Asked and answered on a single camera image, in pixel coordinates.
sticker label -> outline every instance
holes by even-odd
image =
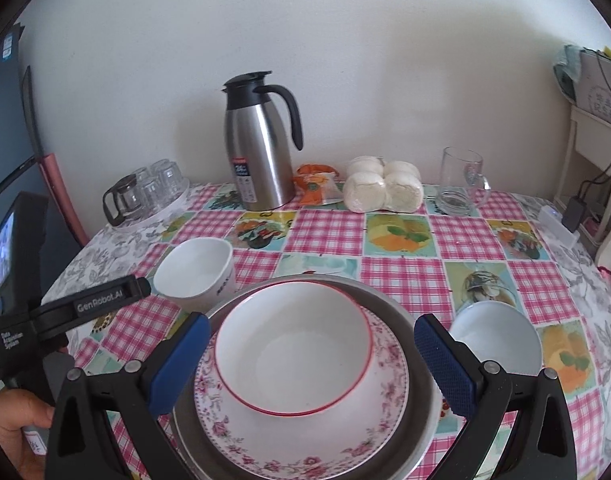
[[[74,308],[79,315],[86,314],[90,310],[96,310],[104,306],[106,303],[113,303],[117,300],[123,300],[125,298],[125,292],[122,286],[112,288],[111,290],[104,290],[102,293],[95,296],[87,296],[82,300],[74,302]]]
[[[1,332],[0,338],[2,339],[3,346],[5,346],[6,350],[10,348],[14,348],[16,345],[20,344],[20,339],[23,337],[22,332]]]
[[[236,175],[236,187],[239,189],[240,199],[243,202],[257,202],[254,183],[248,167],[248,159],[238,156],[232,159],[234,174]]]
[[[12,55],[12,33],[10,32],[3,40],[3,61]]]
[[[37,431],[23,430],[23,433],[25,433],[29,447],[32,448],[32,452],[34,452],[35,455],[43,456],[47,454],[47,447],[45,447],[45,442],[43,442],[43,439]]]

metal tray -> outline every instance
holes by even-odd
[[[283,276],[240,291],[232,300],[208,312],[214,333],[227,314],[252,292],[285,281],[303,280],[303,275]],[[377,314],[397,336],[410,371],[410,394],[399,427],[388,443],[370,460],[335,477],[338,480],[404,480],[419,464],[434,437],[439,423],[441,393],[414,345],[413,319],[396,301],[361,282],[309,274],[307,280],[329,283],[344,290],[357,303]],[[178,450],[194,474],[201,480],[258,480],[226,459],[209,441],[194,408],[194,377],[186,384],[172,413],[172,431]]]

plastic bag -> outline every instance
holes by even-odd
[[[294,183],[303,191],[300,205],[327,205],[343,202],[336,180],[339,172],[325,164],[303,164],[296,170]]]

black lid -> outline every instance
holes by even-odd
[[[259,82],[263,83],[263,78],[271,74],[272,71],[268,70],[267,72],[248,72],[247,74],[241,74],[234,76],[232,79],[226,81],[224,86],[246,86],[250,83]]]
[[[263,78],[271,73],[271,70],[267,72],[248,72],[247,74],[234,76],[227,81],[223,89],[227,94],[227,109],[237,110],[269,102],[268,94],[258,92],[258,90],[265,87]]]

tablecloth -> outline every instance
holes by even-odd
[[[598,478],[611,460],[611,291],[580,244],[561,247],[537,221],[548,202],[493,191],[467,218],[444,216],[426,186],[415,214],[366,215],[342,203],[246,212],[231,184],[196,186],[172,222],[125,233],[107,226],[68,266],[50,301],[133,272],[151,280],[157,265],[193,237],[234,246],[237,287],[273,276],[325,272],[361,280],[413,317],[431,312],[449,327],[464,304],[494,298],[520,310],[537,328],[545,364],[557,369],[569,404],[579,478]],[[154,294],[80,327],[70,337],[76,363],[89,374],[144,359],[185,314]],[[444,403],[437,436],[410,478],[425,479],[454,442],[463,420]],[[128,466],[146,478],[120,417],[111,424]],[[481,468],[489,476],[509,435],[511,415]],[[169,431],[169,423],[160,423]]]

